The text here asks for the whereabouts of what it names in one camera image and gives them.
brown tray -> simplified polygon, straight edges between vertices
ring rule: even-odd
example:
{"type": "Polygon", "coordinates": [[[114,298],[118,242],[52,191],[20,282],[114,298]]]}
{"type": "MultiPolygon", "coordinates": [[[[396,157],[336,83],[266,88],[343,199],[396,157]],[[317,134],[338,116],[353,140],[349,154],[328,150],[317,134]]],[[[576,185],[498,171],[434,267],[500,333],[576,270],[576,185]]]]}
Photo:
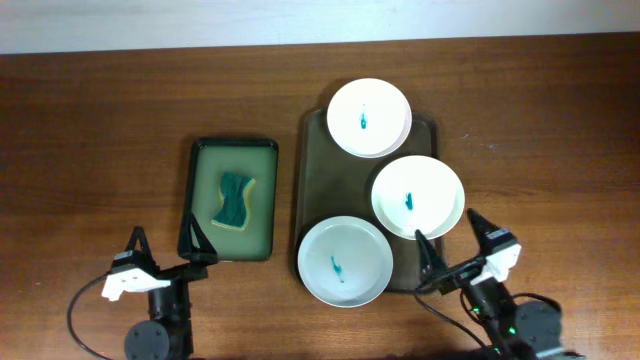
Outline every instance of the brown tray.
{"type": "MultiPolygon", "coordinates": [[[[407,155],[438,158],[435,121],[414,112],[409,137],[398,150],[382,158],[364,159],[347,153],[333,141],[327,128],[326,110],[320,109],[305,119],[300,148],[293,241],[296,274],[298,249],[307,231],[333,216],[356,216],[380,229],[391,246],[393,273],[385,291],[413,292],[420,281],[417,243],[392,234],[380,224],[371,207],[371,186],[378,172],[397,158],[407,155]]],[[[432,244],[444,259],[443,238],[433,239],[432,244]]]]}

green liquid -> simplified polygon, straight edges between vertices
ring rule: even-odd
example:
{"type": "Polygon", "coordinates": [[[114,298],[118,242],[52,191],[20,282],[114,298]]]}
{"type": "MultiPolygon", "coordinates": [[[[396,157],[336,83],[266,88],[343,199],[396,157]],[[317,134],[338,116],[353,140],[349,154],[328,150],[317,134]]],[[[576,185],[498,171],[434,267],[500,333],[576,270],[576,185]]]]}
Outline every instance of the green liquid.
{"type": "MultiPolygon", "coordinates": [[[[270,147],[206,146],[196,166],[191,211],[218,252],[220,260],[266,260],[273,244],[273,211],[278,153],[270,147]],[[224,172],[256,180],[249,192],[249,222],[244,230],[213,225],[222,207],[220,180],[224,172]]],[[[191,231],[193,246],[198,247],[191,231]]]]}

blue stain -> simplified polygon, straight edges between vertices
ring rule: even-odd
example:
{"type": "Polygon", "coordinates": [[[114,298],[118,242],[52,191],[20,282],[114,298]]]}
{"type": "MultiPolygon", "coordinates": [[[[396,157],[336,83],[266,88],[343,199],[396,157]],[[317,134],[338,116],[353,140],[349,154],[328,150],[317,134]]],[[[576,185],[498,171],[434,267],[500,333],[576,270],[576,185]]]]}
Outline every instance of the blue stain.
{"type": "Polygon", "coordinates": [[[409,209],[409,211],[413,211],[413,199],[411,197],[411,193],[407,193],[407,200],[404,203],[407,205],[407,209],[409,209]]]}
{"type": "Polygon", "coordinates": [[[338,275],[340,282],[344,283],[344,279],[342,278],[342,266],[336,264],[336,258],[334,258],[333,255],[331,256],[331,263],[333,264],[333,271],[338,275]]]}
{"type": "Polygon", "coordinates": [[[362,104],[362,112],[360,113],[360,126],[362,130],[367,128],[367,114],[365,113],[364,104],[362,104]]]}

white wall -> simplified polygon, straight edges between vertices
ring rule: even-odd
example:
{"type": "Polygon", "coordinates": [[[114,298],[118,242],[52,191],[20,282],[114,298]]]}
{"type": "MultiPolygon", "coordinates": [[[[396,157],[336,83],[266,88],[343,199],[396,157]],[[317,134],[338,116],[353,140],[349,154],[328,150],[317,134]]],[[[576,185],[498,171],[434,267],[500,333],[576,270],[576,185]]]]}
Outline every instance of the white wall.
{"type": "Polygon", "coordinates": [[[0,0],[0,53],[640,30],[640,0],[0,0]]]}

black tray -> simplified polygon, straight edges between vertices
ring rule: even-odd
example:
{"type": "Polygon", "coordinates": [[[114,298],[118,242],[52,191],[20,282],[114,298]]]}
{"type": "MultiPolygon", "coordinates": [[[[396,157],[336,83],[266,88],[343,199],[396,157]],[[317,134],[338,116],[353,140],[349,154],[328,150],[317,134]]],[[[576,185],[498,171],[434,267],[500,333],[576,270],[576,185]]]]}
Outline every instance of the black tray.
{"type": "MultiPolygon", "coordinates": [[[[184,202],[184,210],[182,213],[182,222],[180,225],[180,235],[178,238],[178,255],[190,262],[204,263],[204,264],[215,264],[218,262],[218,253],[216,249],[212,246],[211,242],[200,230],[200,226],[197,224],[195,217],[191,213],[192,201],[193,201],[193,192],[196,178],[196,170],[198,164],[198,155],[200,150],[202,150],[206,146],[229,146],[229,147],[269,147],[272,148],[276,152],[276,169],[275,169],[275,177],[277,180],[277,162],[278,162],[278,143],[276,143],[272,139],[266,138],[253,138],[253,139],[233,139],[233,138],[200,138],[196,140],[191,146],[191,158],[189,159],[189,178],[187,180],[187,190],[184,202]],[[194,246],[194,240],[199,245],[198,247],[194,246]]],[[[275,180],[274,180],[274,189],[273,189],[273,203],[275,207],[275,180]]],[[[271,241],[269,254],[266,258],[261,259],[262,261],[267,260],[271,255],[273,250],[273,224],[274,219],[271,215],[271,241]]]]}

